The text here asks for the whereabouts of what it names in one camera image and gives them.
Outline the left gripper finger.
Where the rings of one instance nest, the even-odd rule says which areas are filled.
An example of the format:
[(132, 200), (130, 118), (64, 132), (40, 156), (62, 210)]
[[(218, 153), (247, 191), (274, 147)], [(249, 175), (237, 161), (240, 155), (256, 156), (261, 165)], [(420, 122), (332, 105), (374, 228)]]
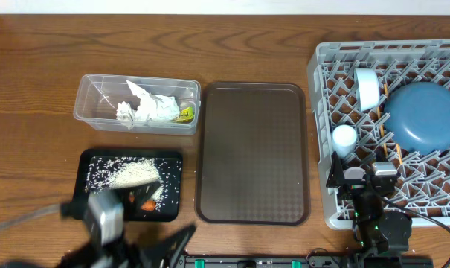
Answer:
[(160, 187), (161, 183), (154, 181), (134, 187), (114, 189), (114, 192), (119, 196), (125, 208), (142, 208)]
[(190, 224), (175, 234), (142, 250), (142, 267), (176, 268), (184, 248), (196, 231), (196, 225)]

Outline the orange carrot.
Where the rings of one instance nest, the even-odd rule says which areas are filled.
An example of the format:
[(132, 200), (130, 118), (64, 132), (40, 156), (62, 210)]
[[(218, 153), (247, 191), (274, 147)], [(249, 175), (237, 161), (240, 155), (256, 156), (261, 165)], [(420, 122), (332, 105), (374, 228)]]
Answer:
[(154, 211), (156, 201), (148, 193), (129, 193), (129, 207), (132, 211)]

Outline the wooden chopstick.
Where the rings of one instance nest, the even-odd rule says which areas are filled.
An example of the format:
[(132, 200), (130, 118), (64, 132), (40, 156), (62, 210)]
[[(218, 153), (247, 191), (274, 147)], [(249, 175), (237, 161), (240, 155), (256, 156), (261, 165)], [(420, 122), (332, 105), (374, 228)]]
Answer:
[[(380, 107), (379, 107), (379, 106), (376, 107), (376, 111), (377, 111), (377, 118), (378, 118), (378, 120), (380, 120), (380, 118), (381, 118), (381, 116), (382, 116), (382, 113), (381, 113), (381, 110), (380, 110)], [(380, 126), (379, 126), (379, 132), (380, 132), (381, 137), (384, 137), (384, 136), (385, 136), (385, 131), (384, 131), (384, 125), (383, 125), (383, 124), (380, 124)], [(386, 144), (386, 142), (383, 143), (383, 150), (384, 150), (385, 158), (387, 158), (387, 157), (388, 157), (388, 149), (387, 149), (387, 144)]]
[[(384, 93), (385, 93), (386, 98), (388, 98), (389, 97), (389, 91), (388, 91), (388, 85), (386, 83), (384, 83)], [(386, 143), (384, 143), (383, 148), (384, 148), (385, 156), (388, 157)], [(398, 156), (399, 166), (401, 166), (402, 165), (402, 153), (401, 153), (401, 148), (400, 148), (400, 146), (397, 143), (395, 143), (395, 150), (396, 150), (396, 153), (397, 153), (397, 156)]]

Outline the light blue cup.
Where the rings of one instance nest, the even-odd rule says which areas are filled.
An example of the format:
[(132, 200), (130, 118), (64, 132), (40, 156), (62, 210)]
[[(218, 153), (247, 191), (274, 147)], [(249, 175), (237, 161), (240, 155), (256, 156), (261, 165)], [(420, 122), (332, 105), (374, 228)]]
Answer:
[(357, 132), (350, 125), (339, 125), (332, 131), (332, 148), (340, 159), (355, 150), (356, 142)]

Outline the dark blue plate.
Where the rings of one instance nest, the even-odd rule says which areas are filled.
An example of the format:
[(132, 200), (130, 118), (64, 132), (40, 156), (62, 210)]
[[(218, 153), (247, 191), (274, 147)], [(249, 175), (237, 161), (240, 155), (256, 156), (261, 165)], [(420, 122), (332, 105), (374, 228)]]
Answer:
[(450, 148), (450, 90), (436, 83), (410, 83), (390, 94), (386, 130), (410, 153), (421, 155)]

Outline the light blue rice bowl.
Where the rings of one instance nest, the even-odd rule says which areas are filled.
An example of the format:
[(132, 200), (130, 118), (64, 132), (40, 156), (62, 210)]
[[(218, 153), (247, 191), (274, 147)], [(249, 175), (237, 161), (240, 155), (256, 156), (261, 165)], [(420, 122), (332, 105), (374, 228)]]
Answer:
[(368, 68), (355, 68), (354, 78), (358, 86), (356, 97), (359, 102), (359, 110), (364, 112), (376, 107), (380, 97), (376, 72)]

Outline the large white tissue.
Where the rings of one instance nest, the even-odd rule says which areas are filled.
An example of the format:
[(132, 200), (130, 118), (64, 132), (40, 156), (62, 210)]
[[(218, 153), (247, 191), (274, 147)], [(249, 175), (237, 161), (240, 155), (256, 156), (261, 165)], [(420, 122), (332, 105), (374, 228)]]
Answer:
[(133, 113), (134, 121), (171, 121), (179, 116), (180, 109), (173, 96), (151, 94), (129, 80), (127, 84), (132, 94), (140, 100)]

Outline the foil snack wrapper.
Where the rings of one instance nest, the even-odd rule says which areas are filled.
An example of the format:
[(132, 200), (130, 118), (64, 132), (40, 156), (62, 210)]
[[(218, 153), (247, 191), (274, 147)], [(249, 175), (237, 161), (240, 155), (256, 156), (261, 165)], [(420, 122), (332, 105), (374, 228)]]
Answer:
[(175, 123), (188, 123), (195, 118), (195, 112), (193, 107), (188, 107), (180, 111), (179, 116), (173, 119)]

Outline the pink cup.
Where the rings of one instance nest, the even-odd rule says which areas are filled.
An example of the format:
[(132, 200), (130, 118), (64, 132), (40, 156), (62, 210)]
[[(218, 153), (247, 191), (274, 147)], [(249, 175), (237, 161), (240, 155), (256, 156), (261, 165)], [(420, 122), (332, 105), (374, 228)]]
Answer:
[(344, 170), (345, 179), (362, 179), (365, 175), (365, 170), (361, 167), (349, 167)]

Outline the small white tissue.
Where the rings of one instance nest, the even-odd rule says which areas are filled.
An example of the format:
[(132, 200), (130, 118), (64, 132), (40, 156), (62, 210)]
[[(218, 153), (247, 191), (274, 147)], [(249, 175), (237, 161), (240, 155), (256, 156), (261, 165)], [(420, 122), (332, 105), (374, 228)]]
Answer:
[(130, 130), (134, 126), (135, 110), (132, 109), (129, 103), (123, 101), (118, 104), (116, 119)]

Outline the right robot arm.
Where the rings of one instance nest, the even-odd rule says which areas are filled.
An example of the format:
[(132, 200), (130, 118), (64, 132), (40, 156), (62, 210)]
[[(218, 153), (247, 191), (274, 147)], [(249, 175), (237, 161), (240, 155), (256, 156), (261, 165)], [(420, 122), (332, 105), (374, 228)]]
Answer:
[(408, 250), (412, 220), (398, 211), (385, 211), (383, 199), (394, 192), (399, 172), (392, 162), (374, 162), (361, 177), (347, 179), (338, 154), (326, 187), (337, 190), (339, 201), (354, 208), (353, 234), (362, 249), (343, 257), (340, 267), (402, 267), (401, 253)]

